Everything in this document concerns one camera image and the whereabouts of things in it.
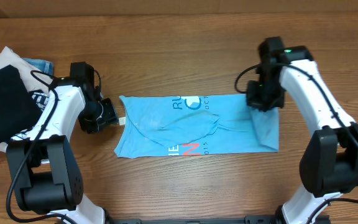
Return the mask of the light blue t-shirt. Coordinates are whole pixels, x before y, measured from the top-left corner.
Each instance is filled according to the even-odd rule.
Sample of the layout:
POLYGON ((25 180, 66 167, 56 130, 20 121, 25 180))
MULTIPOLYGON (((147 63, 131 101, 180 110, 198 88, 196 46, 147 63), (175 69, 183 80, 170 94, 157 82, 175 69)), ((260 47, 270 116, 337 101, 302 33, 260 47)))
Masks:
POLYGON ((278 152, 279 113, 261 112, 244 94, 120 97, 126 112, 117 157, 278 152))

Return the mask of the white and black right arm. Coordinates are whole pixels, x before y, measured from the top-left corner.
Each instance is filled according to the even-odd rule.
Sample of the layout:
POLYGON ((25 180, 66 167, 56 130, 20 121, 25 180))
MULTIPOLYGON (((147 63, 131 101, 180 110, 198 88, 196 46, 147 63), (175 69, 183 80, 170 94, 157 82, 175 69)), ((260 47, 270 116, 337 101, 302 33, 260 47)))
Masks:
POLYGON ((249 81, 247 104, 268 112, 283 108, 288 92, 305 119, 311 139, 301 158, 301 185, 273 215, 251 215, 247 223, 330 223, 320 213, 333 202, 358 204, 344 194, 358 187, 358 124, 333 97, 305 46, 259 46, 260 63, 249 81))

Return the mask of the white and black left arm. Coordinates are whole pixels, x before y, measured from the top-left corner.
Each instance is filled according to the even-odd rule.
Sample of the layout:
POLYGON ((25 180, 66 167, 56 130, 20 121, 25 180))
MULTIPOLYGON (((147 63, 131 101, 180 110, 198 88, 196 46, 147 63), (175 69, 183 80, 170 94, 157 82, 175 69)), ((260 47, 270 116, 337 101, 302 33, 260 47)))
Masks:
POLYGON ((12 178, 6 197, 11 220, 30 223, 59 218, 63 223, 112 223, 106 209, 84 193, 83 178, 70 146, 76 123, 94 134, 117 123, 114 107, 93 78, 56 78, 50 101, 24 139, 6 150, 12 178))

